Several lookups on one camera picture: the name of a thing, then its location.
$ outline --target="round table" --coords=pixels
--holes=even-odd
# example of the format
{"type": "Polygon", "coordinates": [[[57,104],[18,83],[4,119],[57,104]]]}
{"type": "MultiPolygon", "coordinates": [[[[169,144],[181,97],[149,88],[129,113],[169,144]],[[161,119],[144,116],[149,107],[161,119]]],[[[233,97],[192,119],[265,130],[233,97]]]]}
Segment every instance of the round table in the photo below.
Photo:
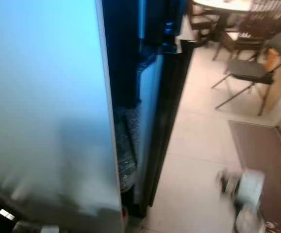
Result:
{"type": "Polygon", "coordinates": [[[193,0],[193,3],[204,8],[210,8],[219,12],[219,19],[215,27],[213,40],[219,41],[220,32],[227,25],[228,17],[231,13],[248,13],[251,7],[251,0],[193,0]]]}

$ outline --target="black refrigerator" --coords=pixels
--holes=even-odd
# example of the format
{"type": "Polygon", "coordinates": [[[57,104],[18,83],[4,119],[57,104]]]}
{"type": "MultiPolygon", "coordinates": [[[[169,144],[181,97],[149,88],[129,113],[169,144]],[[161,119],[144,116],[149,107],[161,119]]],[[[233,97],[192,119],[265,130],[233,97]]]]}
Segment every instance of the black refrigerator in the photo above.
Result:
{"type": "Polygon", "coordinates": [[[146,215],[195,46],[176,39],[185,6],[0,1],[1,233],[121,233],[122,206],[146,215]]]}
{"type": "Polygon", "coordinates": [[[186,0],[102,0],[121,191],[126,188],[122,183],[129,182],[123,178],[129,171],[120,168],[126,153],[122,134],[128,138],[137,170],[121,199],[129,213],[139,217],[153,205],[195,47],[191,40],[176,38],[186,4],[186,0]]]}

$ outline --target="kitchen floor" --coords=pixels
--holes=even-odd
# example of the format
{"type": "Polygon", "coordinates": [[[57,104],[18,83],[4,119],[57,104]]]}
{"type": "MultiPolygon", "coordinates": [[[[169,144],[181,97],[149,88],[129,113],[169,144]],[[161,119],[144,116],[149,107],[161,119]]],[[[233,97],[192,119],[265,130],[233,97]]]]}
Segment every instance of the kitchen floor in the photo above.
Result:
{"type": "Polygon", "coordinates": [[[270,123],[266,114],[256,116],[261,99],[254,89],[214,109],[248,85],[230,78],[211,89],[229,56],[222,50],[212,61],[216,47],[210,43],[194,52],[153,207],[143,220],[130,219],[128,233],[232,233],[232,205],[215,180],[222,169],[241,171],[228,120],[270,123]]]}

